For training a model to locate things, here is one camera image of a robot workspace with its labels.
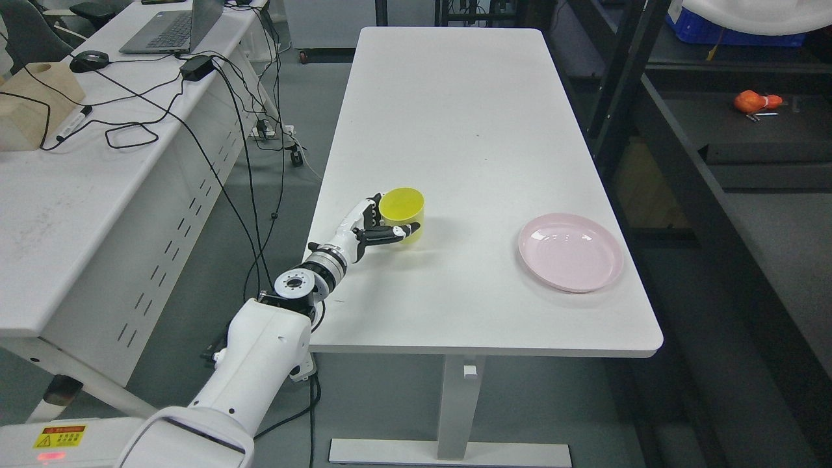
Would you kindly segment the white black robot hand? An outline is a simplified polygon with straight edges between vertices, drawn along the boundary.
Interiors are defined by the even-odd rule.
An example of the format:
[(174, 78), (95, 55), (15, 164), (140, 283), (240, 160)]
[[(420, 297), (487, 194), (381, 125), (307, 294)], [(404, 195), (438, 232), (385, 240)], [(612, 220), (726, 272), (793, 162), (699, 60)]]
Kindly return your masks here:
[(335, 231), (335, 236), (322, 246), (339, 252), (346, 263), (357, 263), (365, 255), (368, 246), (404, 242), (421, 228), (421, 222), (393, 222), (388, 226), (382, 222), (380, 202), (384, 193), (360, 201)]

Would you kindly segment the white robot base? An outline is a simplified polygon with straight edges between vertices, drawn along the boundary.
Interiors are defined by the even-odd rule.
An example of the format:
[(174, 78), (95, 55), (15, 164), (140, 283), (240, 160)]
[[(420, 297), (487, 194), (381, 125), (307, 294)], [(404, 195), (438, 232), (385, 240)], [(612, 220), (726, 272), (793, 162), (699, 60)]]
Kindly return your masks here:
[(3, 426), (1, 466), (112, 467), (143, 423), (115, 417)]

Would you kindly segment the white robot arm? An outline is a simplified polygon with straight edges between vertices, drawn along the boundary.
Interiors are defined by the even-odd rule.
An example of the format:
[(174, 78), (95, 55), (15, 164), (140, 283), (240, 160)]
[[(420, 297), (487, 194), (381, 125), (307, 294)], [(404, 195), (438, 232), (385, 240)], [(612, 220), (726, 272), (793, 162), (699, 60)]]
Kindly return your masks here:
[(249, 467), (254, 435), (291, 371), (309, 350), (306, 314), (249, 299), (227, 347), (188, 406), (155, 412), (129, 439), (116, 467)]

